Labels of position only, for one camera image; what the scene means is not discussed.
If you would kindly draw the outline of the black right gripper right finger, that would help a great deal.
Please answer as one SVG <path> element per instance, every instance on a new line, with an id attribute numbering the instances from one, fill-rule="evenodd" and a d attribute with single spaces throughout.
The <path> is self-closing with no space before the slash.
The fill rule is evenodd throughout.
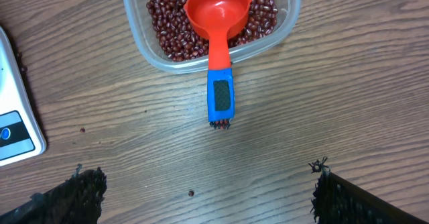
<path id="1" fill-rule="evenodd" d="M 311 213 L 317 224 L 426 224 L 330 171 L 328 160 L 309 163 L 319 173 Z"/>

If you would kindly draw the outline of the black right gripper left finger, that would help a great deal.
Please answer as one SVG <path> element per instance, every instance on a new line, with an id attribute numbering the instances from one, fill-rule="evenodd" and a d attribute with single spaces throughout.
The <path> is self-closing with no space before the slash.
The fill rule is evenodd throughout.
<path id="1" fill-rule="evenodd" d="M 27 203 L 1 215 L 1 224 L 97 224 L 102 212 L 107 176 L 100 169 L 81 172 Z"/>

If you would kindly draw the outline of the red measuring scoop blue handle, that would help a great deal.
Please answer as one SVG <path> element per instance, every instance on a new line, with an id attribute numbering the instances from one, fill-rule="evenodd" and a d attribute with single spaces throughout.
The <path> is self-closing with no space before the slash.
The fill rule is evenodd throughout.
<path id="1" fill-rule="evenodd" d="M 228 129 L 235 115 L 235 93 L 228 40 L 245 27 L 252 0 L 187 0 L 184 10 L 194 31 L 208 40 L 208 122 Z"/>

